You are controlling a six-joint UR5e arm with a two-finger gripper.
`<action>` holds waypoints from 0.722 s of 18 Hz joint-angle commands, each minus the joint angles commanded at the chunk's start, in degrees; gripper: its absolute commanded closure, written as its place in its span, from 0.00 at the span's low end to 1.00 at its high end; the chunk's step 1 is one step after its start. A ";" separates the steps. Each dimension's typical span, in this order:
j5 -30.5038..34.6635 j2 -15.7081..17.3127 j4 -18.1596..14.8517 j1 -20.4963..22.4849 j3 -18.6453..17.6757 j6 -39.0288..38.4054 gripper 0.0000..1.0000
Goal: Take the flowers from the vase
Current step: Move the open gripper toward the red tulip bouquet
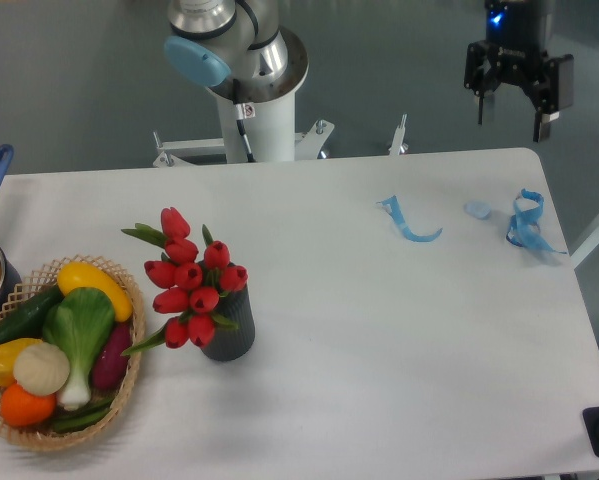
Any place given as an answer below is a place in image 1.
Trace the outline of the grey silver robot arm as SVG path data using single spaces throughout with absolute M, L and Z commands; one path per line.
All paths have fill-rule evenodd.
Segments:
M 485 37 L 467 47 L 463 84 L 480 105 L 500 85 L 520 88 L 535 110 L 533 139 L 574 100 L 574 58 L 552 57 L 553 1 L 487 1 Z M 164 54 L 187 80 L 232 104 L 263 103 L 303 83 L 302 42 L 279 24 L 275 1 L 172 1 Z

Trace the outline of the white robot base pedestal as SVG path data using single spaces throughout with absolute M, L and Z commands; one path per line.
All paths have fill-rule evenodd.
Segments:
M 266 102 L 232 99 L 213 93 L 228 164 L 295 160 L 295 92 Z

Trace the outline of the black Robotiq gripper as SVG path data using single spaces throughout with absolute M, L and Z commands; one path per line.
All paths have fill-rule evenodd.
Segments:
M 478 102 L 483 124 L 486 97 L 500 84 L 520 87 L 534 109 L 533 141 L 550 136 L 550 124 L 574 102 L 574 56 L 548 57 L 550 1 L 486 1 L 486 38 L 468 45 L 464 87 Z

